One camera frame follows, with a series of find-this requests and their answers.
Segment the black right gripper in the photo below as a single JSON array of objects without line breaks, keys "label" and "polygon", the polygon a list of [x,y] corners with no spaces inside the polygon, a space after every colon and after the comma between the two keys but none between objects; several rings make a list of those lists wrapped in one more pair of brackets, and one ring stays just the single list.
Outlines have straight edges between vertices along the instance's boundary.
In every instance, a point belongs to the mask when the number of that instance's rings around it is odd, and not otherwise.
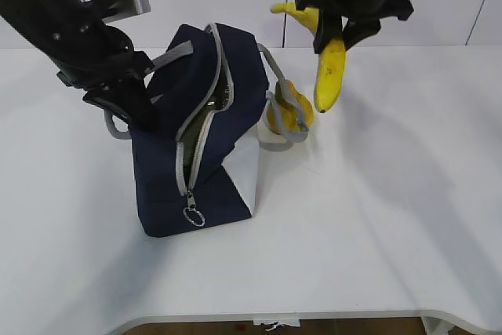
[{"label": "black right gripper", "polygon": [[[348,51],[361,41],[378,34],[380,19],[409,19],[414,11],[410,0],[295,0],[296,8],[319,9],[313,47],[322,53],[332,40],[341,40]],[[349,20],[343,26],[342,17]]]}]

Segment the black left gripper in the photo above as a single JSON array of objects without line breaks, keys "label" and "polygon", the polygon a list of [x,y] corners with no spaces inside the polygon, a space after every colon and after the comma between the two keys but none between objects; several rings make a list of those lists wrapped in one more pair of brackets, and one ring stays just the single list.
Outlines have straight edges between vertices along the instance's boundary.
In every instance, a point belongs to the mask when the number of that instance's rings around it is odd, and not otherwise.
[{"label": "black left gripper", "polygon": [[[59,68],[65,85],[89,90],[82,98],[87,104],[142,130],[157,126],[157,112],[141,80],[154,62],[136,51],[120,29],[90,16],[48,17],[41,22],[41,51]],[[103,84],[102,90],[90,90]]]}]

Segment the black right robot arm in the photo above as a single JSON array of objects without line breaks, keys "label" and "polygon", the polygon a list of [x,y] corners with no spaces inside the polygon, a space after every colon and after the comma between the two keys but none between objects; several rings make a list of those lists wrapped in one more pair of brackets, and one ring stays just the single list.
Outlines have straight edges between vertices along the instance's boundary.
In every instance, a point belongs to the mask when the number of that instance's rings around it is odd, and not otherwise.
[{"label": "black right robot arm", "polygon": [[335,38],[341,38],[345,49],[350,49],[378,34],[383,18],[406,21],[413,13],[410,0],[295,0],[295,6],[298,10],[319,11],[313,42],[316,54]]}]

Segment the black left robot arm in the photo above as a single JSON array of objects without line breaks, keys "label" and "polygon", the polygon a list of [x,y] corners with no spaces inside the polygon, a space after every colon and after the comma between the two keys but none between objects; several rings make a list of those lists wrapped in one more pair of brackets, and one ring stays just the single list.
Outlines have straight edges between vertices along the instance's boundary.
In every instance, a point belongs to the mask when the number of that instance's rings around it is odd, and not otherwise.
[{"label": "black left robot arm", "polygon": [[154,62],[109,20],[147,13],[147,0],[1,0],[1,16],[59,69],[83,100],[150,130],[157,114],[144,84]]}]

